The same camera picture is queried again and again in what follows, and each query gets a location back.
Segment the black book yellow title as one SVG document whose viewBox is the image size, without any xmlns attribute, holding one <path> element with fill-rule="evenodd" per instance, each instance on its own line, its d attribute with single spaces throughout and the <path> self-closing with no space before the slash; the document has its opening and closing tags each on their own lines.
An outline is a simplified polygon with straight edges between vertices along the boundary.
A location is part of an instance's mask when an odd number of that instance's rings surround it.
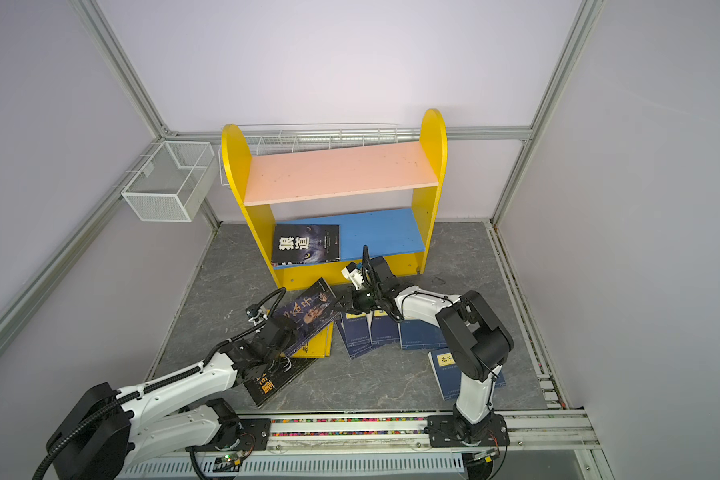
<svg viewBox="0 0 720 480">
<path fill-rule="evenodd" d="M 259 377 L 244 382 L 256 408 L 261 408 L 316 362 L 315 358 L 282 357 Z"/>
</svg>

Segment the purple old man book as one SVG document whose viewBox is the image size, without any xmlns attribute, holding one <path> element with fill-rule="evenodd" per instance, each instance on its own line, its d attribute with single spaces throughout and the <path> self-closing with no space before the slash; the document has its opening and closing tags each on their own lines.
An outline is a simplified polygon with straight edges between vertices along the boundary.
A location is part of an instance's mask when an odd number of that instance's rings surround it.
<svg viewBox="0 0 720 480">
<path fill-rule="evenodd" d="M 283 350 L 284 356 L 295 355 L 340 318 L 341 312 L 334 309 L 336 300 L 330 285 L 320 278 L 295 300 L 275 311 L 276 317 L 287 318 L 296 326 L 294 340 Z"/>
</svg>

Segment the yellow cartoon book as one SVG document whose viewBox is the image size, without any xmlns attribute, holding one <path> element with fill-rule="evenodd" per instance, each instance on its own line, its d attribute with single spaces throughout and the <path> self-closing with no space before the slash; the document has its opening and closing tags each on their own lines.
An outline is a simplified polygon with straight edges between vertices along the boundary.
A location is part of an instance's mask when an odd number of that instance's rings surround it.
<svg viewBox="0 0 720 480">
<path fill-rule="evenodd" d="M 321 359 L 330 355 L 332 348 L 334 323 L 330 322 L 307 344 L 297 350 L 292 358 Z"/>
</svg>

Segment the dark wolf cover book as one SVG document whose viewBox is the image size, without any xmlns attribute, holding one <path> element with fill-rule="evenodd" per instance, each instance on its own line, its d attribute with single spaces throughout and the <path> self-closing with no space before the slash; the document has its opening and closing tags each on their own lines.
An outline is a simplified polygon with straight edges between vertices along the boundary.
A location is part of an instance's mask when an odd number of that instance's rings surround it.
<svg viewBox="0 0 720 480">
<path fill-rule="evenodd" d="M 277 224 L 271 263 L 274 267 L 312 265 L 340 260 L 340 226 Z"/>
</svg>

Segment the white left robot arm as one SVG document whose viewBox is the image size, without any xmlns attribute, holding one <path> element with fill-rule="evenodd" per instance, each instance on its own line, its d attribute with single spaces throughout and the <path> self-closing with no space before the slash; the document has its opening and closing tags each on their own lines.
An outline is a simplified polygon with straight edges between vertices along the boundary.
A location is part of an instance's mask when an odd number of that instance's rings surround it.
<svg viewBox="0 0 720 480">
<path fill-rule="evenodd" d="M 155 380 L 89 389 L 46 445 L 33 476 L 114 479 L 129 467 L 166 453 L 199 447 L 253 449 L 254 436 L 219 393 L 261 375 L 297 336 L 278 316 L 222 341 L 201 361 Z"/>
</svg>

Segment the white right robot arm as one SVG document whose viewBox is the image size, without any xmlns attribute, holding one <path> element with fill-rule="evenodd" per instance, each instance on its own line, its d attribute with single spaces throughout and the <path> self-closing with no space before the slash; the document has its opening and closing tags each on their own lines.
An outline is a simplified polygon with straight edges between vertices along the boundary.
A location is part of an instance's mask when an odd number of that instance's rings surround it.
<svg viewBox="0 0 720 480">
<path fill-rule="evenodd" d="M 493 416 L 493 394 L 514 340 L 493 309 L 474 290 L 447 295 L 425 290 L 396 277 L 383 257 L 364 257 L 342 270 L 352 285 L 337 301 L 349 314 L 384 311 L 394 321 L 420 320 L 440 329 L 461 372 L 455 418 L 476 428 Z"/>
</svg>

